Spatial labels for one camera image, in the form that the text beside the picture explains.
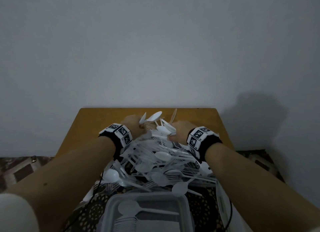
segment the plastic container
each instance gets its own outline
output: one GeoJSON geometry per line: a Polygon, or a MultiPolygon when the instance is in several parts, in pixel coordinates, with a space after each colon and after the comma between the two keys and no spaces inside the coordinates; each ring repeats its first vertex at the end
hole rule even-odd
{"type": "Polygon", "coordinates": [[[155,208],[179,213],[179,215],[168,215],[142,211],[136,215],[139,220],[165,220],[179,222],[181,232],[193,232],[191,214],[186,196],[183,195],[181,197],[175,197],[172,192],[133,192],[112,196],[106,204],[101,232],[111,232],[113,230],[115,220],[122,216],[118,211],[118,205],[126,199],[135,200],[144,208],[155,208]]]}

